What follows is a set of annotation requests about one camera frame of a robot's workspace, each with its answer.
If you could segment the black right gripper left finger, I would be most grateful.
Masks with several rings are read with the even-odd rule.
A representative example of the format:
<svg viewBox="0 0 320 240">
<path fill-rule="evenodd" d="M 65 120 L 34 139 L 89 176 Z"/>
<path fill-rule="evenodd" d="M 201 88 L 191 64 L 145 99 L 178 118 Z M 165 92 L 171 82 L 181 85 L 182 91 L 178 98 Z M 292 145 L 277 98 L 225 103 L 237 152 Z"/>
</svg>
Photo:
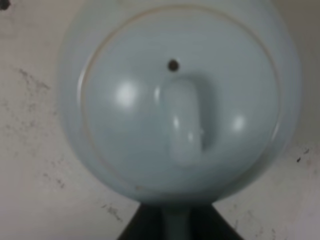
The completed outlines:
<svg viewBox="0 0 320 240">
<path fill-rule="evenodd" d="M 118 240 L 168 240 L 165 213 L 168 206 L 142 203 Z"/>
</svg>

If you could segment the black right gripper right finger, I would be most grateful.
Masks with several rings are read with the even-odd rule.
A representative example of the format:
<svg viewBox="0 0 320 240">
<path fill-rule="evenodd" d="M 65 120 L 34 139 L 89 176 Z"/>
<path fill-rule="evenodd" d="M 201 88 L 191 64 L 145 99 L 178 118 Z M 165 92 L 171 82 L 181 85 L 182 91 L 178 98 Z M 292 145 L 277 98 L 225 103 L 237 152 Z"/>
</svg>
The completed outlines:
<svg viewBox="0 0 320 240">
<path fill-rule="evenodd" d="M 189 205 L 186 240 L 243 240 L 212 204 Z"/>
</svg>

